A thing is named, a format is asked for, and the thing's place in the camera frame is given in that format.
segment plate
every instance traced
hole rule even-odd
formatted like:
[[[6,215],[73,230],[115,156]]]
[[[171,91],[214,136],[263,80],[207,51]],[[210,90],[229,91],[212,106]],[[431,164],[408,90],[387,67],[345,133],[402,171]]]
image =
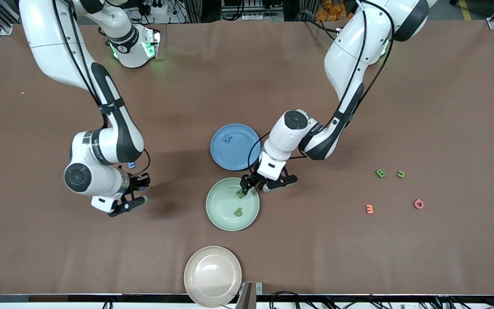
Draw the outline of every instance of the plate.
[[[229,303],[241,286],[241,266],[226,248],[209,246],[194,253],[184,270],[184,287],[198,305],[216,308]]]
[[[239,231],[255,221],[259,213],[260,200],[255,188],[243,197],[236,194],[241,190],[241,178],[222,179],[214,184],[207,195],[205,207],[211,222],[225,231]]]
[[[254,143],[259,140],[255,130],[241,124],[233,123],[221,127],[211,139],[211,156],[213,160],[226,170],[245,170],[247,157]],[[260,143],[251,152],[250,166],[252,166],[260,154]]]

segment black cable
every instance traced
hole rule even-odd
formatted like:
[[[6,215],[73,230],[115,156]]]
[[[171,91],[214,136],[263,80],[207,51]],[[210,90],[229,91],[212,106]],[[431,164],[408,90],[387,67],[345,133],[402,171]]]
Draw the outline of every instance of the black cable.
[[[222,19],[228,20],[228,21],[234,21],[238,20],[242,15],[243,15],[243,10],[245,9],[245,2],[243,0],[238,0],[238,10],[235,12],[234,15],[232,15],[232,18],[226,18],[222,16]]]
[[[106,36],[106,33],[104,33],[104,31],[102,31],[102,28],[100,26],[98,26],[98,34]],[[104,42],[104,45],[110,46],[110,40],[107,39],[106,42]]]
[[[135,175],[133,175],[133,177],[139,176],[143,172],[146,172],[146,170],[150,167],[150,163],[151,163],[150,153],[148,153],[148,151],[146,150],[146,148],[143,150],[143,152],[145,152],[146,155],[148,156],[148,163],[146,164],[146,167],[144,167],[140,172],[137,172]]]
[[[112,301],[112,299],[115,299],[115,301],[117,301],[117,297],[114,297],[114,296],[107,297],[106,301],[104,302],[104,305],[102,305],[102,309],[106,309],[107,305],[110,305],[108,307],[108,309],[113,309],[114,308],[114,301]]]
[[[255,146],[256,146],[258,143],[260,143],[260,141],[261,141],[263,138],[267,137],[269,134],[270,134],[270,132],[266,133],[265,135],[262,135],[262,136],[259,138],[259,140],[257,140],[257,141],[253,144],[253,146],[251,147],[251,150],[249,151],[249,156],[247,156],[247,166],[249,167],[249,172],[251,172],[251,174],[253,174],[253,173],[254,173],[254,172],[253,172],[253,170],[251,170],[251,153],[253,152],[253,149],[255,149]]]
[[[81,55],[81,61],[83,62],[83,66],[85,68],[85,73],[87,74],[87,78],[88,78],[89,83],[90,83],[90,89],[92,89],[92,92],[94,93],[94,96],[96,97],[97,106],[100,106],[101,105],[100,97],[98,97],[98,94],[96,94],[93,80],[90,78],[89,69],[87,67],[87,62],[85,61],[85,54],[83,53],[83,48],[81,47],[79,35],[77,34],[77,29],[75,27],[74,11],[72,10],[71,5],[68,5],[68,14],[70,15],[70,23],[72,25],[72,29],[74,30],[74,37],[75,37],[76,42],[77,42],[77,49],[79,49],[79,53]],[[106,129],[107,127],[108,127],[108,117],[106,116],[106,114],[102,114],[102,129]]]
[[[100,105],[100,100],[98,100],[98,96],[93,92],[93,90],[91,90],[89,84],[87,83],[87,79],[85,78],[83,72],[81,71],[81,68],[79,67],[79,64],[77,63],[77,61],[76,61],[76,59],[74,57],[74,54],[72,53],[72,50],[71,50],[71,47],[70,47],[70,43],[68,42],[67,37],[66,37],[66,35],[64,33],[62,22],[60,21],[60,14],[58,13],[57,0],[53,0],[53,10],[54,10],[55,16],[57,17],[58,27],[59,27],[60,33],[62,34],[63,40],[65,42],[65,45],[66,45],[66,49],[68,51],[68,54],[70,55],[70,58],[74,62],[74,65],[75,65],[75,67],[77,69],[77,72],[79,73],[79,75],[81,76],[81,79],[85,83],[85,86],[87,87],[87,90],[89,91],[89,93],[92,96],[94,102],[96,103],[96,106],[99,106]],[[72,27],[75,30],[75,23],[73,22],[74,16],[72,14],[70,14],[70,18],[72,19]],[[81,47],[81,44],[80,44],[80,41],[79,41],[79,38],[78,37],[76,37],[76,42],[77,42],[78,47]],[[106,127],[108,127],[108,117],[105,114],[102,114],[102,128],[106,128]]]
[[[365,41],[367,39],[367,15],[365,15],[365,9],[362,9],[361,12],[363,14],[363,41],[361,43],[361,49],[359,50],[359,57],[357,57],[357,61],[355,62],[355,66],[353,68],[352,74],[351,74],[350,79],[348,81],[348,84],[346,85],[346,88],[344,90],[343,97],[342,98],[339,98],[339,105],[337,107],[337,111],[340,108],[341,104],[343,103],[343,99],[344,99],[345,94],[348,93],[350,84],[352,83],[353,77],[354,77],[355,73],[358,70],[357,67],[359,65],[359,62],[361,61],[361,57],[363,56],[363,49],[365,49]],[[329,121],[327,122],[327,124],[325,125],[325,127],[328,127],[329,126],[329,123],[331,123],[331,121],[333,120],[333,118],[334,118],[334,115],[331,116],[331,119],[329,119]]]
[[[388,303],[390,305],[390,308],[383,305],[383,303],[373,303],[373,302],[370,302],[370,303],[371,303],[371,305],[373,305],[377,309],[392,309],[392,304],[390,304],[390,303]]]
[[[340,30],[337,30],[337,29],[331,29],[331,28],[322,27],[321,25],[319,25],[318,23],[316,23],[315,21],[312,21],[312,20],[302,19],[300,21],[304,21],[306,23],[311,23],[314,26],[320,28],[321,30],[326,30],[326,31],[329,31],[330,33],[339,33],[340,32]]]
[[[363,98],[365,98],[365,96],[367,95],[367,92],[369,92],[369,90],[371,89],[371,87],[373,86],[373,84],[375,83],[377,78],[379,77],[380,72],[382,72],[382,70],[384,69],[384,65],[386,65],[386,62],[388,61],[388,57],[390,57],[390,53],[392,52],[392,45],[394,44],[394,35],[396,34],[396,26],[394,25],[394,20],[392,19],[392,16],[390,16],[390,13],[388,13],[388,11],[386,11],[384,8],[382,8],[382,6],[379,6],[378,4],[374,4],[373,2],[370,2],[368,0],[361,0],[361,2],[365,2],[371,6],[374,6],[378,9],[380,9],[381,11],[383,11],[384,14],[386,14],[388,19],[390,20],[390,24],[392,25],[392,36],[390,37],[390,47],[388,47],[388,53],[386,53],[386,56],[384,57],[383,64],[380,66],[378,72],[375,74],[375,77],[373,78],[373,80],[371,81],[371,83],[369,84],[369,86],[367,87],[367,89],[365,90],[365,92],[363,93],[361,98],[359,99],[359,103],[357,106],[359,106],[359,104],[363,101]]]
[[[186,15],[184,15],[184,12],[182,11],[182,6],[178,6],[178,9],[180,10],[180,13],[184,17],[184,23],[188,24],[188,19],[186,18]]]
[[[359,301],[359,299],[355,299],[354,301],[352,301],[348,305],[345,305],[345,307],[343,309],[348,309],[348,307],[350,307],[351,305],[355,304],[357,301]]]
[[[307,158],[308,156],[306,156],[305,153],[302,152],[302,150],[300,150],[300,148],[298,149],[298,152],[300,152],[300,156],[298,157],[292,157],[292,158],[289,158],[289,160],[293,160],[293,159],[302,159],[302,158]]]
[[[327,35],[331,38],[331,40],[335,41],[335,38],[329,33],[329,31],[327,31],[327,28],[325,28],[325,26],[323,25],[323,20],[320,21],[321,23],[321,26],[323,27],[323,30],[325,30],[325,33],[327,33]]]
[[[290,295],[294,295],[294,297],[296,297],[296,299],[300,299],[302,302],[304,302],[305,304],[307,304],[308,306],[314,308],[314,309],[319,309],[318,307],[316,307],[316,305],[314,305],[314,303],[312,303],[311,301],[307,301],[306,299],[304,299],[304,297],[300,296],[299,294],[296,294],[294,292],[290,292],[290,291],[280,291],[280,292],[276,292],[276,293],[273,293],[272,294],[272,297],[270,298],[270,301],[268,303],[268,306],[270,307],[270,309],[274,309],[274,298],[275,297],[278,297],[282,294],[290,294]]]
[[[467,304],[465,304],[465,303],[463,303],[463,302],[461,302],[461,301],[457,300],[457,299],[456,299],[456,298],[454,298],[454,297],[451,297],[451,299],[453,299],[453,301],[455,301],[455,302],[457,302],[457,303],[460,303],[460,304],[461,304],[461,306],[463,306],[463,307],[464,307],[464,308],[466,308],[466,309],[472,309],[472,308],[470,308]]]
[[[331,297],[331,304],[333,305],[333,307],[335,307],[335,309],[342,309],[342,308],[338,307],[337,305],[335,305],[335,297]]]
[[[184,8],[184,10],[186,10],[186,12],[190,12],[190,13],[192,13],[192,14],[194,14],[194,15],[198,16],[199,18],[203,18],[203,16],[202,16],[202,15],[199,15],[199,14],[198,14],[198,13],[196,13],[196,12],[192,12],[191,10],[188,10],[188,8],[186,7],[186,5],[185,5],[184,3],[181,3],[181,2],[180,2],[180,1],[178,1],[178,0],[177,0],[176,2],[177,2],[177,4],[178,4],[179,6],[182,6],[182,7]]]
[[[110,4],[111,6],[115,7],[115,8],[121,8],[121,6],[116,6],[115,4],[111,4],[108,0],[106,0],[106,3],[107,4]]]
[[[430,303],[432,305],[432,307],[434,309],[443,309],[443,304],[440,303],[440,300],[437,297],[434,297],[434,299],[436,300],[436,302],[435,303],[433,303],[433,302]]]

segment table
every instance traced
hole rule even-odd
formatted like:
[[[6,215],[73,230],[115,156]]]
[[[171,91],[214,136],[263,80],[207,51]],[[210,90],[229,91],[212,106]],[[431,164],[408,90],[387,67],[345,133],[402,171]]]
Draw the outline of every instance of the table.
[[[494,32],[485,21],[429,22],[394,44],[333,156],[288,162],[298,183],[261,194],[259,216],[238,232],[205,213],[213,184],[243,174],[216,166],[211,137],[229,123],[261,135],[293,108],[325,122],[337,105],[323,70],[331,41],[304,23],[161,29],[163,59],[127,69],[95,26],[82,28],[152,158],[150,201],[115,218],[63,183],[71,139],[100,125],[89,94],[44,76],[20,27],[2,37],[0,294],[184,293],[188,258],[209,245],[234,252],[243,280],[265,293],[494,293]]]

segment green indicator light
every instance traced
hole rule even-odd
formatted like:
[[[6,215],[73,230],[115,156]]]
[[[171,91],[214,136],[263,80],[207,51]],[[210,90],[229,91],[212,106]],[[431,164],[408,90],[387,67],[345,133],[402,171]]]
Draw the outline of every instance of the green indicator light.
[[[153,57],[154,56],[154,47],[151,44],[145,43],[145,44],[142,45],[142,47],[145,48],[146,55],[148,57]]]
[[[117,59],[117,54],[115,53],[115,49],[111,43],[110,43],[110,48],[111,48],[111,51],[114,53],[114,57]]]

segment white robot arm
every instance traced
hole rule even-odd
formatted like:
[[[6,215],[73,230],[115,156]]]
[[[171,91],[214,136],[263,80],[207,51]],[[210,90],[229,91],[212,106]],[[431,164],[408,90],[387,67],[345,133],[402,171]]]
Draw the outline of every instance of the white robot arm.
[[[417,34],[427,20],[429,4],[435,0],[357,2],[356,14],[337,35],[324,60],[339,107],[325,126],[301,109],[285,112],[263,145],[255,173],[243,176],[240,197],[253,186],[270,192],[294,184],[297,178],[287,174],[285,164],[297,147],[312,160],[325,160],[333,153],[362,98],[365,69],[380,57],[391,31],[394,41],[406,41]]]
[[[19,7],[39,68],[57,82],[88,90],[104,118],[100,129],[74,137],[71,162],[63,175],[67,187],[92,196],[91,205],[111,217],[145,203],[144,196],[135,198],[133,192],[149,185],[149,175],[132,175],[111,166],[137,160],[144,140],[108,71],[88,53],[74,14],[100,25],[117,46],[118,59],[126,67],[138,67],[153,57],[145,49],[145,41],[154,40],[153,33],[151,39],[139,38],[144,30],[133,26],[120,8],[105,5],[104,0],[21,0]],[[125,199],[126,194],[132,195],[131,201]]]

